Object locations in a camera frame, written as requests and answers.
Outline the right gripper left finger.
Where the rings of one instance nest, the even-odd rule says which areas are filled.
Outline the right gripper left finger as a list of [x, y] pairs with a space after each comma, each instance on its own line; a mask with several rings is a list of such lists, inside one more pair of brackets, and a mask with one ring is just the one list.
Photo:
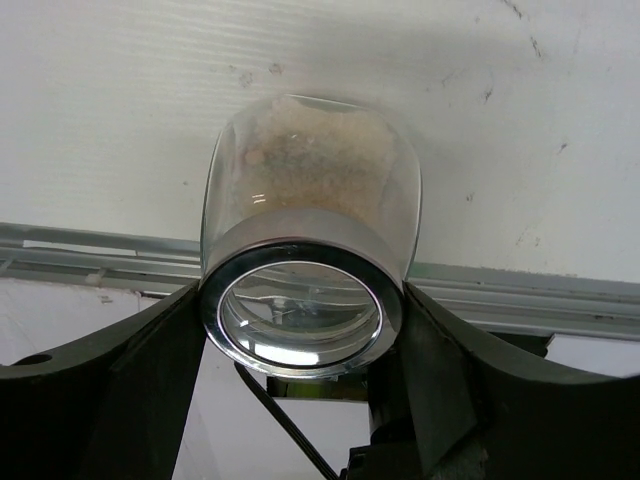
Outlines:
[[2, 367], [2, 478], [171, 478], [204, 344], [192, 283]]

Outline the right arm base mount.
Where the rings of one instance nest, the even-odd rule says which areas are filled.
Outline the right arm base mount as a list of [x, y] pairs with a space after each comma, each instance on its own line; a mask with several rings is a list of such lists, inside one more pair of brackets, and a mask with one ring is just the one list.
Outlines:
[[[401, 358], [395, 348], [365, 370], [333, 380], [280, 379], [265, 384], [239, 364], [236, 372], [254, 397], [325, 479], [423, 479]], [[332, 467], [279, 400], [362, 404], [368, 408], [369, 443], [349, 449], [345, 467]]]

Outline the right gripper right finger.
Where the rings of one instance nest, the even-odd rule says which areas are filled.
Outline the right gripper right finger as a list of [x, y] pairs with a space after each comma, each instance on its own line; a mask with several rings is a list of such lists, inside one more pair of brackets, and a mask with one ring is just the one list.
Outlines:
[[635, 479], [639, 380], [567, 367], [456, 317], [414, 286], [393, 368], [396, 419], [371, 435], [371, 479]]

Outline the chrome-lid glass jar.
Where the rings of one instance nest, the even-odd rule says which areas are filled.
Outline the chrome-lid glass jar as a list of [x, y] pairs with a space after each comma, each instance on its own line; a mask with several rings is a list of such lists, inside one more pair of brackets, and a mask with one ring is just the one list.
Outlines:
[[269, 376], [373, 363], [403, 324], [421, 209], [420, 159], [391, 114], [296, 94], [243, 108], [217, 138], [204, 197], [209, 339]]

